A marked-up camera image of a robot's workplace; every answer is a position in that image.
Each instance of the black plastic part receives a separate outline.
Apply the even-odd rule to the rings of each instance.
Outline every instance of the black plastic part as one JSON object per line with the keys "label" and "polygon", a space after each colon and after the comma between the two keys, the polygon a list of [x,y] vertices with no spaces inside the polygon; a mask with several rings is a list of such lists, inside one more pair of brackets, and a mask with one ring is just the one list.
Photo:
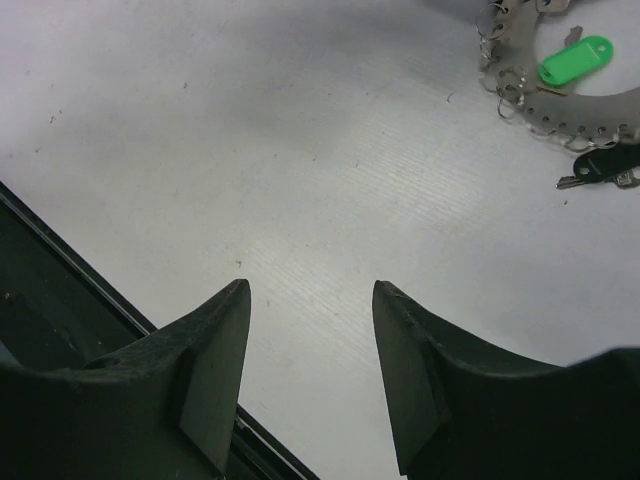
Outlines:
{"label": "black plastic part", "polygon": [[5,463],[24,478],[222,476],[249,314],[249,285],[236,281],[81,370],[0,365]]}
{"label": "black plastic part", "polygon": [[236,408],[249,301],[157,331],[0,183],[0,478],[317,480]]}
{"label": "black plastic part", "polygon": [[390,283],[373,318],[401,474],[411,480],[640,478],[640,350],[568,368],[503,350]]}
{"label": "black plastic part", "polygon": [[640,166],[640,145],[618,144],[580,155],[573,164],[573,174],[588,183],[603,182]]}

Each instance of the metal key ring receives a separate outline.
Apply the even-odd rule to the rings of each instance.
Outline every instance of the metal key ring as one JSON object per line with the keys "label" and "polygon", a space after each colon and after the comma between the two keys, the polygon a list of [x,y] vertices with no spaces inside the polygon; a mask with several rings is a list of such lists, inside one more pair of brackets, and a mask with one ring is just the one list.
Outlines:
{"label": "metal key ring", "polygon": [[515,105],[511,105],[511,115],[507,116],[505,114],[502,113],[502,104],[504,103],[505,99],[498,95],[498,97],[500,98],[500,100],[498,101],[498,115],[500,116],[501,119],[503,120],[513,120],[514,118],[516,118],[516,116],[518,115],[518,108]]}
{"label": "metal key ring", "polygon": [[499,23],[498,25],[496,25],[496,27],[494,27],[493,31],[496,31],[496,28],[498,26],[501,26],[501,28],[498,30],[500,33],[498,35],[496,35],[495,37],[487,37],[484,33],[482,33],[482,31],[480,31],[480,26],[478,25],[478,17],[480,17],[480,15],[482,15],[484,13],[484,11],[489,8],[489,7],[495,7],[495,8],[499,8],[500,11],[502,12],[503,15],[506,15],[509,10],[507,8],[504,8],[500,3],[498,2],[491,2],[488,5],[485,5],[484,7],[482,7],[480,9],[480,11],[478,12],[478,14],[476,15],[476,30],[478,31],[478,35],[480,35],[480,37],[484,40],[496,40],[498,38],[500,38],[502,35],[504,35],[504,32],[506,31],[506,28],[504,28],[504,25]]}
{"label": "metal key ring", "polygon": [[587,139],[587,145],[589,145],[590,148],[597,148],[598,150],[609,150],[618,145],[618,143],[620,143],[620,137],[617,134],[605,143],[596,143],[592,137]]}

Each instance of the key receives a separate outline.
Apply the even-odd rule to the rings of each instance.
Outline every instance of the key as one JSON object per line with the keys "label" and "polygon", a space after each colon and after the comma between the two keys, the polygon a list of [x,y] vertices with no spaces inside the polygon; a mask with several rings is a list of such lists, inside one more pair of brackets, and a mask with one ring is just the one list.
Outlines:
{"label": "key", "polygon": [[580,155],[573,164],[573,175],[558,180],[556,188],[567,188],[588,183],[613,182],[618,188],[640,186],[633,168],[640,166],[640,145],[618,144],[613,148],[595,149]]}
{"label": "key", "polygon": [[540,13],[559,13],[569,8],[571,0],[536,0],[536,8]]}
{"label": "key", "polygon": [[582,32],[584,32],[584,28],[582,28],[580,25],[577,25],[569,30],[569,35],[567,35],[564,39],[564,47],[567,48],[574,43],[578,43],[582,38]]}
{"label": "key", "polygon": [[588,183],[599,183],[640,166],[640,145],[618,144],[580,155],[573,174]]}

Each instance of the green key tag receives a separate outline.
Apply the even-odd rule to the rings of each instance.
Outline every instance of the green key tag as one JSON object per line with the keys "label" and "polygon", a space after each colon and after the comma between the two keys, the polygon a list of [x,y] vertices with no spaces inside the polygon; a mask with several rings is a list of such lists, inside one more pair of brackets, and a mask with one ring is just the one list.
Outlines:
{"label": "green key tag", "polygon": [[592,35],[547,57],[540,65],[540,78],[552,87],[561,87],[576,78],[604,67],[613,58],[613,44]]}

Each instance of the white table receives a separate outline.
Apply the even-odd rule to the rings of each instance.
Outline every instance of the white table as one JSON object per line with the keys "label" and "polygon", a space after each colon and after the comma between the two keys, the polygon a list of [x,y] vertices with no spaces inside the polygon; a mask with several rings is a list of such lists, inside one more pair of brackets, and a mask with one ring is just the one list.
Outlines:
{"label": "white table", "polygon": [[[588,3],[637,85],[640,2]],[[397,478],[374,280],[549,362],[640,342],[640,190],[554,189],[572,157],[478,85],[482,4],[6,0],[0,178],[158,326],[248,278],[240,403],[323,479]]]}

